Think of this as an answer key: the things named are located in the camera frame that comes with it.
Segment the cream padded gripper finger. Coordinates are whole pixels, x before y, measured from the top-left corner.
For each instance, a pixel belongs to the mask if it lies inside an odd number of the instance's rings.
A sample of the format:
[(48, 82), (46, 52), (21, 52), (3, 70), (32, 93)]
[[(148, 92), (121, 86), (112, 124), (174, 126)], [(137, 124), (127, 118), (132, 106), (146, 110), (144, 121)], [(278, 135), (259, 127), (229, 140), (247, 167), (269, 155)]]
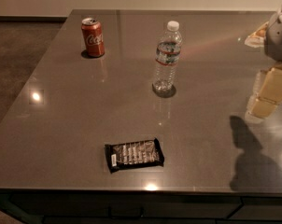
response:
[(282, 104), (282, 63), (260, 70), (247, 103), (246, 119), (267, 119)]

